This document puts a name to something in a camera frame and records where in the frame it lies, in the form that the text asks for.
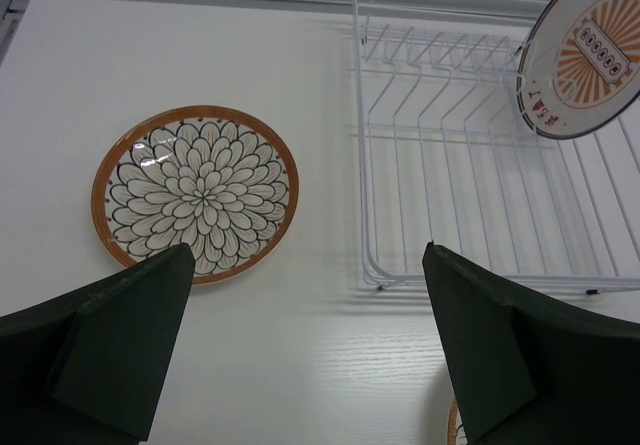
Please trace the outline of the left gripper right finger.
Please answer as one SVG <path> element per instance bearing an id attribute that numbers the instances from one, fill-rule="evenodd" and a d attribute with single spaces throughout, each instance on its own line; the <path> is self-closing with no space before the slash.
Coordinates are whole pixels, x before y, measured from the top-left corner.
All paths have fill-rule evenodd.
<path id="1" fill-rule="evenodd" d="M 471 444 L 636 444 L 639 326 L 427 244 L 422 266 Z"/>

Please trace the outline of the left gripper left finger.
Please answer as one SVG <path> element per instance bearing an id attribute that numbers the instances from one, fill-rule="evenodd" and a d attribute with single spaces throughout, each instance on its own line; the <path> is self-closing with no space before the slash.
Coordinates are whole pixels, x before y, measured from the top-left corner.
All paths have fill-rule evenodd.
<path id="1" fill-rule="evenodd" d="M 2 317 L 2 440 L 148 440 L 192 282 L 179 244 Z"/>

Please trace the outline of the large floral plate orange rim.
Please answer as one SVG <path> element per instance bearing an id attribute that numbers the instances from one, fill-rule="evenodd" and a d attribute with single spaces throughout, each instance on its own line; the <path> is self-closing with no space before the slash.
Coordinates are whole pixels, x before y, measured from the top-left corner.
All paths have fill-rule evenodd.
<path id="1" fill-rule="evenodd" d="M 449 408 L 447 428 L 446 428 L 446 444 L 447 445 L 468 445 L 469 441 L 466 436 L 460 410 L 453 397 Z"/>

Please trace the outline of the small floral plate orange rim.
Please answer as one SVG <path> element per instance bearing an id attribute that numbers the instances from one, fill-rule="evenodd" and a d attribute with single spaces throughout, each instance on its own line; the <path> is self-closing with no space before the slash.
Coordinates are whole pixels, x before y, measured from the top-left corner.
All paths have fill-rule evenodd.
<path id="1" fill-rule="evenodd" d="M 167 110 L 139 123 L 96 172 L 96 233 L 132 266 L 179 243 L 195 259 L 197 284 L 237 276 L 288 231 L 299 174 L 283 139 L 245 112 L 213 105 Z"/>

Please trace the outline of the white plate orange sunburst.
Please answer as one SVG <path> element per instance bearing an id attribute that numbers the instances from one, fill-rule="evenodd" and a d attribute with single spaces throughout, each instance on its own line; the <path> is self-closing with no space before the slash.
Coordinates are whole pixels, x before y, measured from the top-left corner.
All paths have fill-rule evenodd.
<path id="1" fill-rule="evenodd" d="M 579 138 L 639 97 L 639 0 L 551 0 L 523 45 L 516 99 L 525 124 Z"/>

